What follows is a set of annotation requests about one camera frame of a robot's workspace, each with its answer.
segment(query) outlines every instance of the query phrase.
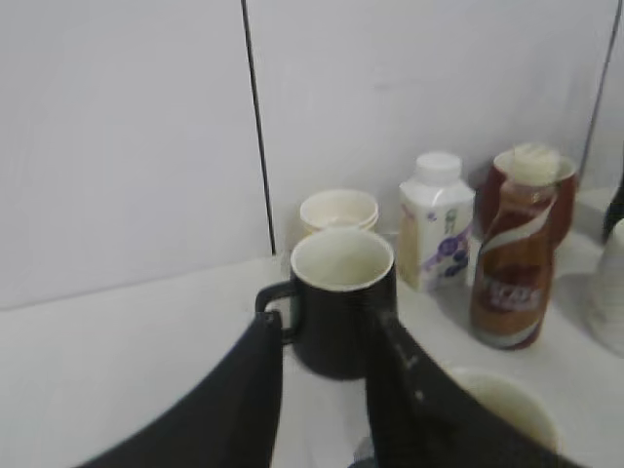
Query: mug handle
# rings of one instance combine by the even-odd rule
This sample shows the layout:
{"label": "mug handle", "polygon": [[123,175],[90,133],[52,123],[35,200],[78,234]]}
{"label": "mug handle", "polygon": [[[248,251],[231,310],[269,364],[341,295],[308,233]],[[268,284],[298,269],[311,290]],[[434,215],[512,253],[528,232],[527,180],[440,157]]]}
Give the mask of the mug handle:
{"label": "mug handle", "polygon": [[[284,283],[278,283],[277,285],[269,286],[260,290],[255,297],[255,315],[259,316],[266,314],[266,306],[270,302],[277,299],[284,299],[286,297],[292,297],[296,295],[293,281],[286,281]],[[289,329],[282,330],[282,345],[293,344],[294,337],[296,335],[296,329],[298,324],[293,324]]]}

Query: paper cup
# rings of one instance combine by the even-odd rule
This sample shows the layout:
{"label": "paper cup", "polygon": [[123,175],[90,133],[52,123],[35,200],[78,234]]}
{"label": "paper cup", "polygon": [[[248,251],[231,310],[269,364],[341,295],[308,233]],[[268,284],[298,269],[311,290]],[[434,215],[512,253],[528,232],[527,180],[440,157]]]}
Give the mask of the paper cup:
{"label": "paper cup", "polygon": [[611,232],[589,293],[587,320],[594,336],[624,356],[624,220]]}
{"label": "paper cup", "polygon": [[[478,216],[484,233],[488,232],[489,227],[498,214],[500,187],[507,180],[513,156],[513,150],[496,156],[489,169],[486,183],[481,187]],[[561,158],[562,165],[557,177],[557,200],[551,211],[551,235],[555,247],[566,237],[572,225],[574,200],[578,185],[576,163],[565,156]]]}
{"label": "paper cup", "polygon": [[488,410],[553,452],[559,450],[557,430],[546,410],[522,387],[494,373],[456,369],[449,373]]}
{"label": "paper cup", "polygon": [[373,231],[379,219],[379,206],[366,192],[327,190],[303,202],[299,218],[305,235],[332,227],[356,227]]}

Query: white cup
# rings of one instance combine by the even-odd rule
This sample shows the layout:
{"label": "white cup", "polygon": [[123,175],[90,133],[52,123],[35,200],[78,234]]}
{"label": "white cup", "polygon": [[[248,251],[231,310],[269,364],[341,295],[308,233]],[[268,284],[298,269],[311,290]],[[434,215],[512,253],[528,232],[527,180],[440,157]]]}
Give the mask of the white cup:
{"label": "white cup", "polygon": [[624,356],[624,219],[615,225],[604,247],[589,295],[587,322],[594,336]]}
{"label": "white cup", "polygon": [[304,236],[331,227],[356,227],[373,231],[379,206],[366,192],[339,188],[312,195],[299,208]]}
{"label": "white cup", "polygon": [[553,420],[519,384],[483,370],[454,369],[449,375],[481,405],[519,432],[553,452],[560,449]]}

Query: white tiled wall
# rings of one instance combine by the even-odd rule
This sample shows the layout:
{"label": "white tiled wall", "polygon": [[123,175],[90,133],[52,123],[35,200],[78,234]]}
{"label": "white tiled wall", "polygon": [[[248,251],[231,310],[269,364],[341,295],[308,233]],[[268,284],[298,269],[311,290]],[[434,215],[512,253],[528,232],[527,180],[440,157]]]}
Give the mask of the white tiled wall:
{"label": "white tiled wall", "polygon": [[279,248],[296,207],[368,190],[381,229],[420,152],[479,169],[543,140],[579,159],[616,0],[249,0]]}
{"label": "white tiled wall", "polygon": [[0,308],[269,255],[241,5],[0,2]]}
{"label": "white tiled wall", "polygon": [[583,177],[585,188],[615,187],[624,152],[624,24],[620,22],[604,95]]}

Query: white bottle cap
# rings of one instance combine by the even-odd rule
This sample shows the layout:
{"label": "white bottle cap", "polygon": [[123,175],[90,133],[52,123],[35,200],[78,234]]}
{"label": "white bottle cap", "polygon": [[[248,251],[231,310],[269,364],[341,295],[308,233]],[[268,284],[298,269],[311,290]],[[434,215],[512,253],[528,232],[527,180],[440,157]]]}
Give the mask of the white bottle cap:
{"label": "white bottle cap", "polygon": [[559,175],[561,155],[554,149],[538,143],[526,143],[513,150],[510,176],[521,184],[544,187],[553,184]]}
{"label": "white bottle cap", "polygon": [[461,176],[461,159],[445,152],[432,152],[416,159],[416,177],[427,185],[448,185]]}

